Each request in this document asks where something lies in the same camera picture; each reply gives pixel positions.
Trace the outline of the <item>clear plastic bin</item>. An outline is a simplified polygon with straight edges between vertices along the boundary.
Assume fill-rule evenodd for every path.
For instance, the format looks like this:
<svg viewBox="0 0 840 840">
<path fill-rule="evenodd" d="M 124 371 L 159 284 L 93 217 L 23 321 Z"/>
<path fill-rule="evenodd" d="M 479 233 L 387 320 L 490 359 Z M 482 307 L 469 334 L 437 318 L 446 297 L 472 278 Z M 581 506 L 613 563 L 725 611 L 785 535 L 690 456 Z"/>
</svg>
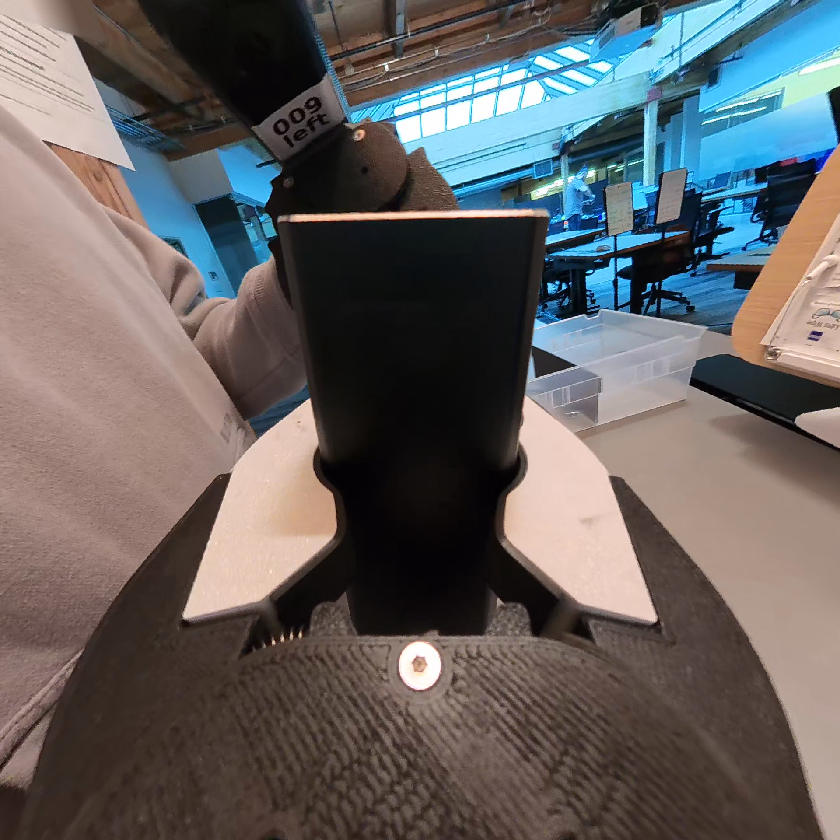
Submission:
<svg viewBox="0 0 840 840">
<path fill-rule="evenodd" d="M 613 310 L 539 324 L 526 395 L 576 433 L 683 402 L 706 331 Z"/>
</svg>

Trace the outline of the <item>standing whiteboard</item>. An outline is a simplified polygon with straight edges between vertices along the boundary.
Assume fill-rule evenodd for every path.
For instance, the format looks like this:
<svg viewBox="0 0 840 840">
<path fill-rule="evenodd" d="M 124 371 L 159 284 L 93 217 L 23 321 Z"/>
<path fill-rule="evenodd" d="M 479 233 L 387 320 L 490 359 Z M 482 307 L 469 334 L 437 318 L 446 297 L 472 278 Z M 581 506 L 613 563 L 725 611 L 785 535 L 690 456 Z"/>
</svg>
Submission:
<svg viewBox="0 0 840 840">
<path fill-rule="evenodd" d="M 605 228 L 609 237 L 618 237 L 634 230 L 634 189 L 631 182 L 608 185 L 603 191 Z"/>
<path fill-rule="evenodd" d="M 688 170 L 685 167 L 664 171 L 658 178 L 654 224 L 665 226 L 679 220 L 684 202 Z"/>
</svg>

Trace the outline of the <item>person's grey sweatshirt torso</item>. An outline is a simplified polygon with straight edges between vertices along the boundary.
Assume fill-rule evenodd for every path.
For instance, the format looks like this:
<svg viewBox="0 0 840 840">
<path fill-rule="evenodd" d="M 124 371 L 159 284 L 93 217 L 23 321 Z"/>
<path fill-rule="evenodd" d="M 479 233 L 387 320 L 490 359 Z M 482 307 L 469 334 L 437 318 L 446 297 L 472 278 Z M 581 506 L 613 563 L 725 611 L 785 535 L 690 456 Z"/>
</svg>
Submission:
<svg viewBox="0 0 840 840">
<path fill-rule="evenodd" d="M 2 774 L 116 595 L 255 440 L 161 284 L 192 264 L 2 109 Z"/>
</svg>

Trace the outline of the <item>cardboard box with paper label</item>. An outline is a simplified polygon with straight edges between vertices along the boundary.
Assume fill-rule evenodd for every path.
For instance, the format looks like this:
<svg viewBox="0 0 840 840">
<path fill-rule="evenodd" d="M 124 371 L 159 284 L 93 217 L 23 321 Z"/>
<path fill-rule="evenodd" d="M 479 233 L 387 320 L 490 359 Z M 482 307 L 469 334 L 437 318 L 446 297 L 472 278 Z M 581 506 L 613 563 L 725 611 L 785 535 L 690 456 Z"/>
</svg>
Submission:
<svg viewBox="0 0 840 840">
<path fill-rule="evenodd" d="M 797 375 L 766 362 L 761 342 L 814 258 L 838 217 L 838 211 L 839 149 L 835 149 L 814 180 L 736 316 L 731 340 L 737 357 L 762 367 Z M 834 387 L 830 382 L 815 377 L 800 377 Z"/>
</svg>

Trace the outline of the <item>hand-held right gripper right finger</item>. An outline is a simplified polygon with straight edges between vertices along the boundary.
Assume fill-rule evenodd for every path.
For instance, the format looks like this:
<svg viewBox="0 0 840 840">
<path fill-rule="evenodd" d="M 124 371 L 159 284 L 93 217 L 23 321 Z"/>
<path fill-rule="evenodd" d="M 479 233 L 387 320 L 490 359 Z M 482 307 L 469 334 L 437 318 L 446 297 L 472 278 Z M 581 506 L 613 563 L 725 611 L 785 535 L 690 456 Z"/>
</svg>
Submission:
<svg viewBox="0 0 840 840">
<path fill-rule="evenodd" d="M 602 462 L 529 397 L 519 443 L 524 475 L 504 502 L 503 546 L 583 614 L 656 624 L 655 605 Z"/>
</svg>

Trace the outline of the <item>long office desk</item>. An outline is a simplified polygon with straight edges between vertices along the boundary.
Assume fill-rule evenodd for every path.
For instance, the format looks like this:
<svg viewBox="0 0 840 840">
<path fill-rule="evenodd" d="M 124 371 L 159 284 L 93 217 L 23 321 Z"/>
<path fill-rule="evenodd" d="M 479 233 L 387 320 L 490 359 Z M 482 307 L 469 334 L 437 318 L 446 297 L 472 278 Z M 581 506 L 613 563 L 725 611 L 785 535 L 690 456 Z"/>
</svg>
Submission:
<svg viewBox="0 0 840 840">
<path fill-rule="evenodd" d="M 556 307 L 559 317 L 588 316 L 596 312 L 595 300 L 587 289 L 586 278 L 598 266 L 630 259 L 633 266 L 666 247 L 689 243 L 689 233 L 675 230 L 663 234 L 620 234 L 593 238 L 592 232 L 557 241 L 546 240 L 543 259 L 540 305 L 543 310 Z"/>
</svg>

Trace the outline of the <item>black office chair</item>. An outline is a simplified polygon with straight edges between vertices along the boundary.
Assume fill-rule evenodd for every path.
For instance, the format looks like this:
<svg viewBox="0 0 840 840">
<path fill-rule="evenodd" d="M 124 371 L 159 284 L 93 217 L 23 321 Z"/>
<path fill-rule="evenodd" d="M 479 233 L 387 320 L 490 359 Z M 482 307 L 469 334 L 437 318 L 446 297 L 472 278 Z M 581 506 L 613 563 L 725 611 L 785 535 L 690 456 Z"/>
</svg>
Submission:
<svg viewBox="0 0 840 840">
<path fill-rule="evenodd" d="M 682 305 L 686 313 L 696 308 L 685 294 L 664 288 L 665 281 L 693 269 L 694 239 L 688 231 L 675 231 L 674 236 L 661 234 L 654 243 L 632 255 L 629 267 L 617 271 L 617 277 L 628 280 L 629 300 L 618 305 L 628 308 L 633 314 L 648 315 L 654 308 L 654 315 L 660 317 L 662 303 L 672 301 Z"/>
<path fill-rule="evenodd" d="M 751 222 L 761 223 L 761 230 L 759 236 L 747 242 L 742 250 L 757 244 L 776 244 L 782 229 L 792 220 L 815 177 L 816 160 L 813 158 L 768 166 L 765 187 L 758 195 L 751 215 Z"/>
</svg>

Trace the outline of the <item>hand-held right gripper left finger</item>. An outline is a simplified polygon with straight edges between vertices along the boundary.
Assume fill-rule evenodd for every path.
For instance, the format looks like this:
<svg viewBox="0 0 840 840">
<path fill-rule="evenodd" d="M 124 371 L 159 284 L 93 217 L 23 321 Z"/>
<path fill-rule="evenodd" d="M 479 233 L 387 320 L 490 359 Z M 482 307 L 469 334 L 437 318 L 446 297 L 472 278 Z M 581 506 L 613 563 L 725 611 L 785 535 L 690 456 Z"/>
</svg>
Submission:
<svg viewBox="0 0 840 840">
<path fill-rule="evenodd" d="M 182 618 L 207 623 L 261 613 L 336 543 L 340 507 L 317 471 L 310 400 L 234 467 Z"/>
</svg>

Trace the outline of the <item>person's left forearm grey sleeve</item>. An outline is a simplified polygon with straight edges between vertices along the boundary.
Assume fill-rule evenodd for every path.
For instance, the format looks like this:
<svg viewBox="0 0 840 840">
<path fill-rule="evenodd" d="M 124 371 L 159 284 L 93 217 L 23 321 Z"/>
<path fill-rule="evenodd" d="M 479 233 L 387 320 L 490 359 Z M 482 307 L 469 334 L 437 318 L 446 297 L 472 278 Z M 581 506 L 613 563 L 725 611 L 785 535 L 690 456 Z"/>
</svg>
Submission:
<svg viewBox="0 0 840 840">
<path fill-rule="evenodd" d="M 285 269 L 251 269 L 234 299 L 198 303 L 182 321 L 244 420 L 298 394 L 307 377 Z"/>
</svg>

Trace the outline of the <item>white paper sheet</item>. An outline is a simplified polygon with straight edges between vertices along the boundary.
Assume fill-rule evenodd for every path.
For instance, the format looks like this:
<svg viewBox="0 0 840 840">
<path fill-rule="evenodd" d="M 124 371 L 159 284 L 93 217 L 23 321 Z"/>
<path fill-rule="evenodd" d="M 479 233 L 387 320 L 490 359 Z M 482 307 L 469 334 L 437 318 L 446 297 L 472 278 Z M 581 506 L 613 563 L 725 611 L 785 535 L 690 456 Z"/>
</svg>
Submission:
<svg viewBox="0 0 840 840">
<path fill-rule="evenodd" d="M 73 35 L 2 14 L 1 102 L 42 141 L 134 170 Z"/>
</svg>

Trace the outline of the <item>black mat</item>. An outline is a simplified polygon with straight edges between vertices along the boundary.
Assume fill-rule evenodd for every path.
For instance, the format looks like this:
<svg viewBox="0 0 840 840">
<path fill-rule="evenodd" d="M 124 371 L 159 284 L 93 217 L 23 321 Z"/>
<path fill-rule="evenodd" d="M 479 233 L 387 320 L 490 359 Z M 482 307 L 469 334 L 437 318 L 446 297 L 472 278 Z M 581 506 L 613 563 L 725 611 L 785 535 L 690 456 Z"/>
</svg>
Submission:
<svg viewBox="0 0 840 840">
<path fill-rule="evenodd" d="M 837 388 L 752 364 L 729 353 L 699 360 L 690 384 L 757 417 L 839 449 Z"/>
</svg>

